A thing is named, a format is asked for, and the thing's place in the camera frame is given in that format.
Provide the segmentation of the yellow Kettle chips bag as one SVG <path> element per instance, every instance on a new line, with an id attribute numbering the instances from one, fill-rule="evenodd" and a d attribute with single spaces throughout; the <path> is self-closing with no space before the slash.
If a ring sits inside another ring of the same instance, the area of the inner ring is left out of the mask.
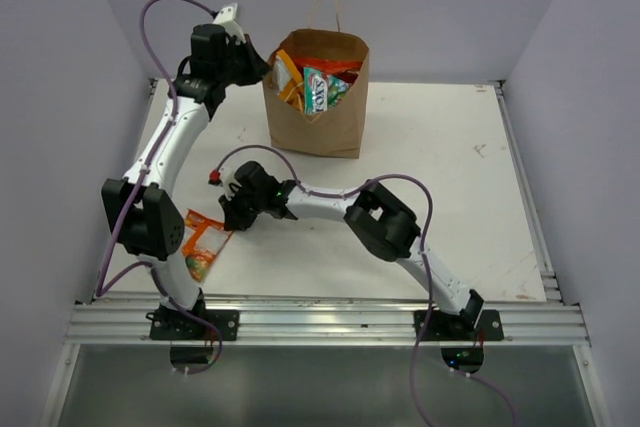
<path id="1" fill-rule="evenodd" d="M 272 80 L 278 98 L 303 113 L 304 78 L 284 49 L 275 53 Z"/>

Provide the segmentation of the orange small snack bag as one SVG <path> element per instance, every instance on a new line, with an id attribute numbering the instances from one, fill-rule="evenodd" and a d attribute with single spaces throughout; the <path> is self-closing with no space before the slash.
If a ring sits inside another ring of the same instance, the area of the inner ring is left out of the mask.
<path id="1" fill-rule="evenodd" d="M 188 210 L 184 222 L 181 253 L 191 277 L 197 283 L 203 283 L 233 232 L 227 231 L 223 222 L 192 209 Z"/>

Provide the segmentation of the teal Fox's candy bag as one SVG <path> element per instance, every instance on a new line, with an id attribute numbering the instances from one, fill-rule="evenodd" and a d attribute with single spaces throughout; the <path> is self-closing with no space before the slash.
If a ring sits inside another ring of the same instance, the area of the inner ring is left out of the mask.
<path id="1" fill-rule="evenodd" d="M 311 67 L 303 68 L 304 114 L 316 115 L 335 108 L 351 88 L 335 76 Z"/>

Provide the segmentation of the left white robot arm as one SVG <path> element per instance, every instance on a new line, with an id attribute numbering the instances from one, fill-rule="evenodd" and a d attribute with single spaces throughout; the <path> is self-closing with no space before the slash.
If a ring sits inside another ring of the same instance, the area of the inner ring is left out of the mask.
<path id="1" fill-rule="evenodd" d="M 163 306 L 177 310 L 172 326 L 185 339 L 201 337 L 207 314 L 195 307 L 201 290 L 179 252 L 185 225 L 172 193 L 199 135 L 231 85 L 259 83 L 267 63 L 235 21 L 198 25 L 191 34 L 189 71 L 169 84 L 160 123 L 141 156 L 119 179 L 108 179 L 101 197 L 111 243 L 148 264 Z"/>

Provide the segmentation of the red cassava chips bag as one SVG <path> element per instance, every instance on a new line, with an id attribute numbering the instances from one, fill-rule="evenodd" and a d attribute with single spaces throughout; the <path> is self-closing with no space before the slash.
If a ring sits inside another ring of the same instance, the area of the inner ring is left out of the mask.
<path id="1" fill-rule="evenodd" d="M 295 57 L 293 62 L 301 68 L 313 68 L 324 73 L 335 75 L 342 72 L 358 72 L 362 61 L 358 60 L 332 60 L 314 57 Z"/>

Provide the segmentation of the red Doritos bag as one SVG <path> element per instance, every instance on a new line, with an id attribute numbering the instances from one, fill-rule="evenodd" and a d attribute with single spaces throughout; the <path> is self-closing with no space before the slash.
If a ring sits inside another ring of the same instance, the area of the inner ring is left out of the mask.
<path id="1" fill-rule="evenodd" d="M 358 66 L 349 66 L 348 68 L 335 70 L 332 76 L 340 79 L 342 82 L 352 85 L 358 78 L 360 68 Z"/>

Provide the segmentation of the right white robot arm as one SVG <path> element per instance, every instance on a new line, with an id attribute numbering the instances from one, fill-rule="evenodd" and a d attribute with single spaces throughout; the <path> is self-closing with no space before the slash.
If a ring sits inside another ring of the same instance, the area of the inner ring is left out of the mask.
<path id="1" fill-rule="evenodd" d="M 427 228 L 379 179 L 352 190 L 318 189 L 297 177 L 280 181 L 249 161 L 235 170 L 219 167 L 209 183 L 224 190 L 219 203 L 227 231 L 246 231 L 261 214 L 344 223 L 371 255 L 400 265 L 425 288 L 451 336 L 464 340 L 480 329 L 484 299 L 432 251 Z"/>

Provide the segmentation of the brown paper bag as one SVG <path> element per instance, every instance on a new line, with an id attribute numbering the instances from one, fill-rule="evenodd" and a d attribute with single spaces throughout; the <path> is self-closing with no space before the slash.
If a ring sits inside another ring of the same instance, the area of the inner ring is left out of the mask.
<path id="1" fill-rule="evenodd" d="M 295 57 L 358 60 L 363 65 L 357 80 L 335 108 L 311 116 L 278 98 L 271 71 L 262 82 L 271 145 L 323 157 L 359 157 L 369 88 L 370 50 L 366 42 L 344 32 L 340 25 L 333 30 L 313 26 L 296 29 L 270 55 L 268 63 L 272 70 L 275 53 L 280 49 L 284 49 L 292 60 Z"/>

